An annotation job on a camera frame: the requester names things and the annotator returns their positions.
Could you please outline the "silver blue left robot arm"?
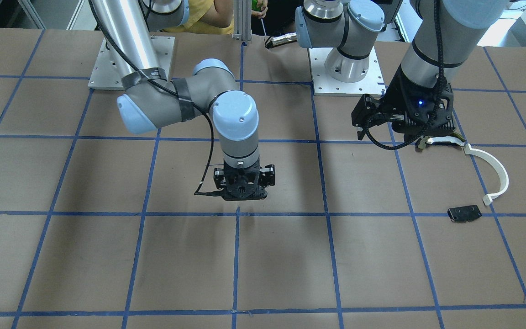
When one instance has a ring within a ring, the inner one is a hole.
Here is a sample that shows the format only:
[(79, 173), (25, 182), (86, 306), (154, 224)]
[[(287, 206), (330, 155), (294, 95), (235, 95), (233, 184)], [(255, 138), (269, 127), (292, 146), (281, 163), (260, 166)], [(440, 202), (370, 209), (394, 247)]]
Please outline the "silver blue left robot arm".
[[(358, 140), (397, 150), (424, 137), (455, 133), (451, 81), (501, 16), (505, 0), (412, 0), (421, 20), (388, 88), (378, 99), (361, 96), (351, 113)], [(373, 0), (304, 0), (295, 10), (302, 48), (329, 48), (324, 67), (344, 83), (360, 81), (386, 25)]]

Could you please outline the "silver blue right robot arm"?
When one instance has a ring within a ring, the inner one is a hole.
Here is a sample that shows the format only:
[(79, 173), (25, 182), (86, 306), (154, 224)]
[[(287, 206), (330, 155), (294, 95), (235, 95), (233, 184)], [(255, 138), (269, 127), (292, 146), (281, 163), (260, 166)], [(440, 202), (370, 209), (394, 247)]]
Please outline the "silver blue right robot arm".
[(124, 94), (117, 108), (127, 130), (147, 133), (204, 116), (217, 135), (223, 168), (214, 170), (216, 190), (226, 201), (261, 200), (275, 185), (275, 166), (260, 165), (259, 113), (219, 59), (198, 63), (190, 77), (169, 79), (150, 32), (203, 22), (227, 27), (232, 3), (209, 0), (198, 9), (190, 0), (90, 0), (90, 9), (121, 75)]

